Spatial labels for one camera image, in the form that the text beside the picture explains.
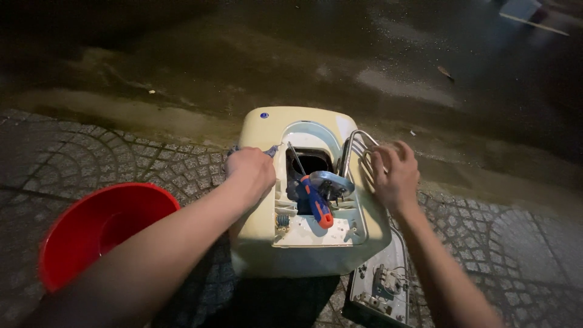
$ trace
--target hand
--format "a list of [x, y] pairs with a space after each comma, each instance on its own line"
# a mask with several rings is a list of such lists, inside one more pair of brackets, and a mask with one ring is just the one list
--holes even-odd
[[401, 149], [402, 159], [394, 146], [375, 146], [372, 154], [375, 194], [391, 213], [418, 206], [416, 190], [420, 176], [413, 150], [403, 141], [395, 146]]
[[273, 158], [259, 148], [243, 147], [232, 153], [227, 159], [225, 171], [229, 179], [238, 180], [241, 192], [249, 196], [251, 205], [266, 196], [275, 184]]

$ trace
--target red bucket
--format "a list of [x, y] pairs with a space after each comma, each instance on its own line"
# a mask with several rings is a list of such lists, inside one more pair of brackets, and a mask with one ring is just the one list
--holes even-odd
[[101, 255], [180, 208], [164, 189], [121, 183], [95, 191], [53, 223], [40, 248], [38, 272], [49, 292], [75, 278]]

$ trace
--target orange and blue screwdriver handle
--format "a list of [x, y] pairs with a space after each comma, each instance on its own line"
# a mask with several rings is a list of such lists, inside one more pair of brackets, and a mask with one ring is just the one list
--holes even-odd
[[304, 185], [305, 191], [308, 193], [308, 198], [310, 199], [310, 208], [312, 209], [312, 214], [314, 218], [318, 221], [318, 224], [323, 229], [328, 229], [334, 224], [334, 217], [330, 213], [328, 204], [326, 201], [316, 192], [310, 183], [310, 176], [304, 176], [300, 179], [300, 182]]

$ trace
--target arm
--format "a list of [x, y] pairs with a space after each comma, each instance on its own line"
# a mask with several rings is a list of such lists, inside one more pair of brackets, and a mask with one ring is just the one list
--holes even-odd
[[43, 300], [23, 327], [143, 327], [229, 226], [275, 183], [273, 159], [244, 148], [227, 161], [227, 180], [157, 221]]
[[399, 141], [397, 146], [403, 159], [390, 147], [375, 148], [375, 192], [402, 227], [436, 326], [504, 327], [484, 295], [433, 234], [417, 204], [417, 160], [406, 143]]

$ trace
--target screwdriver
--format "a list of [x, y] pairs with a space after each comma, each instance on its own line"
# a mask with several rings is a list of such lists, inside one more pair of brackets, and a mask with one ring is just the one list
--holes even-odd
[[330, 213], [327, 202], [320, 196], [317, 190], [314, 189], [310, 183], [310, 176], [304, 171], [304, 167], [301, 165], [300, 158], [297, 156], [296, 150], [293, 148], [292, 143], [288, 142], [287, 145], [291, 149], [294, 157], [296, 158], [297, 164], [301, 169], [303, 177], [300, 182], [304, 185], [305, 191], [308, 193], [308, 198], [310, 199], [310, 208], [312, 209], [312, 214], [314, 218], [318, 221], [318, 224], [323, 229], [328, 229], [334, 224], [334, 217]]

